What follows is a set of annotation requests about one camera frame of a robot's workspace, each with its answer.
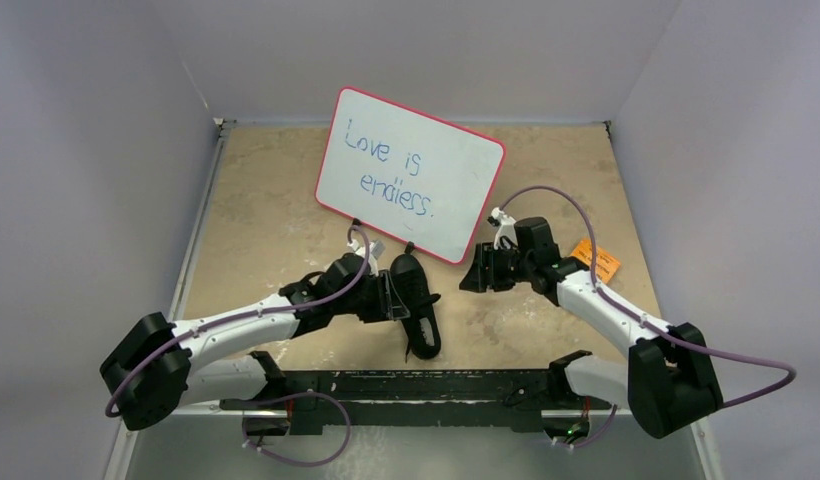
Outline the black shoe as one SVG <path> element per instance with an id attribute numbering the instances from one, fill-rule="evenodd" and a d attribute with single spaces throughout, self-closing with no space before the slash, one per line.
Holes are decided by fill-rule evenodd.
<path id="1" fill-rule="evenodd" d="M 397 256 L 389 273 L 394 298 L 407 310 L 400 320 L 407 337 L 405 355 L 412 352 L 421 360 L 433 359 L 442 347 L 433 308 L 441 295 L 430 292 L 425 270 L 412 254 Z"/>

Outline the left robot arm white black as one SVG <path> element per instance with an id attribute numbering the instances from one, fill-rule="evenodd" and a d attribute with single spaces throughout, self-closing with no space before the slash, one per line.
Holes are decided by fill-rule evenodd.
<path id="1" fill-rule="evenodd" d="M 424 283 L 421 265 L 411 256 L 374 270 L 361 255 L 346 253 L 327 269 L 246 307 L 193 320 L 148 314 L 99 368 L 110 392 L 105 414 L 130 430 L 148 428 L 184 402 L 189 379 L 203 368 L 263 343 L 323 329 L 336 316 L 408 322 Z"/>

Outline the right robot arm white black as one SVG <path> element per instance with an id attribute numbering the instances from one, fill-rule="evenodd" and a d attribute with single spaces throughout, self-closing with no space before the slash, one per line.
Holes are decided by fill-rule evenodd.
<path id="1" fill-rule="evenodd" d="M 628 302 L 580 259 L 564 257 L 542 217 L 515 220 L 494 209 L 493 241 L 476 246 L 464 291 L 507 291 L 518 283 L 585 321 L 625 358 L 624 364 L 578 351 L 552 362 L 547 392 L 562 407 L 583 397 L 629 410 L 660 439 L 721 410 L 724 399 L 702 332 L 673 326 Z"/>

